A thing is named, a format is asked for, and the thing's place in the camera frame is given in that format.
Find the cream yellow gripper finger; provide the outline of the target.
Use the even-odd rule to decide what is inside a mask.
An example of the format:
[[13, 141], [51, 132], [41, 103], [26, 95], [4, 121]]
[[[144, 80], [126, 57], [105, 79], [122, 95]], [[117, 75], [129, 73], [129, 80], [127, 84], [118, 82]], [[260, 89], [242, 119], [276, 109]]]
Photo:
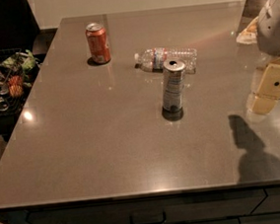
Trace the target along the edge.
[[254, 113], [265, 115], [271, 113], [277, 103], [278, 101], [274, 99], [272, 100], [252, 95], [250, 99], [250, 110]]

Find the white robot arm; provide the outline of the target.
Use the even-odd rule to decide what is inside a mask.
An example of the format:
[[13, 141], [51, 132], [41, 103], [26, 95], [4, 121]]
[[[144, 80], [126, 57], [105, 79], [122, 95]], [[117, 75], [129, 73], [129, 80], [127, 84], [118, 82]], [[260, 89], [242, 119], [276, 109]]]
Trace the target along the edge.
[[280, 100], [280, 0], [267, 0], [257, 19], [258, 49], [271, 60], [255, 68], [247, 108], [265, 115]]

